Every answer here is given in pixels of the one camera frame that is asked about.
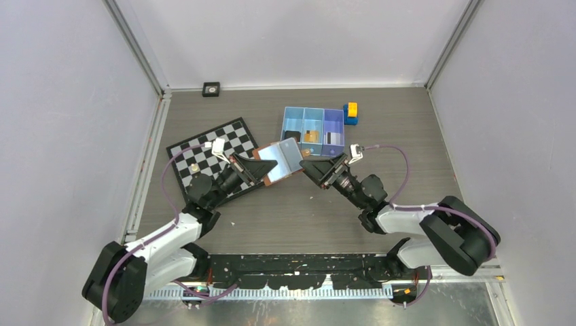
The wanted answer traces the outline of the brown leather card holder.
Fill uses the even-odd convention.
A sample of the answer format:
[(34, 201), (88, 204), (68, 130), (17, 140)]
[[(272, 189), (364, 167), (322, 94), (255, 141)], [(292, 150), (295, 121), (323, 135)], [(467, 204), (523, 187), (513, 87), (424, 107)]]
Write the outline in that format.
[(264, 185), (271, 186), (291, 175), (302, 172), (300, 162), (311, 155), (310, 149), (301, 149), (296, 138), (270, 143), (253, 150), (257, 160), (276, 160), (277, 165), (264, 177)]

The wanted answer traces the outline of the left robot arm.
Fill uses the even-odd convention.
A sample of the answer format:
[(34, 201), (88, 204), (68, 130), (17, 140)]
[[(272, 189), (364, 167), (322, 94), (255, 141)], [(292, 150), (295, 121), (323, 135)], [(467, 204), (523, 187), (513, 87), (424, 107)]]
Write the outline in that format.
[(127, 321), (145, 295), (168, 283), (183, 277), (200, 281), (207, 275), (209, 254), (195, 242), (214, 228), (220, 217), (216, 208), (241, 184), (259, 183), (277, 165), (236, 153), (225, 161), (218, 177), (192, 176), (189, 201), (172, 221), (137, 241), (104, 246), (82, 296), (101, 310), (106, 325)]

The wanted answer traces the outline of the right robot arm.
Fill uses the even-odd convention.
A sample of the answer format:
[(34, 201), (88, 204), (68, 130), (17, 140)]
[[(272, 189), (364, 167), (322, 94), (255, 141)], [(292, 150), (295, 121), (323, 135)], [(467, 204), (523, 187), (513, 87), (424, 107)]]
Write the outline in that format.
[(324, 160), (302, 160), (304, 174), (321, 189), (334, 188), (361, 213), (361, 225), (375, 234), (407, 234), (390, 251), (388, 270), (406, 278), (414, 269), (445, 263), (472, 276), (491, 260), (501, 242), (499, 233), (455, 196), (433, 204), (398, 205), (388, 200), (380, 178), (358, 180), (346, 154)]

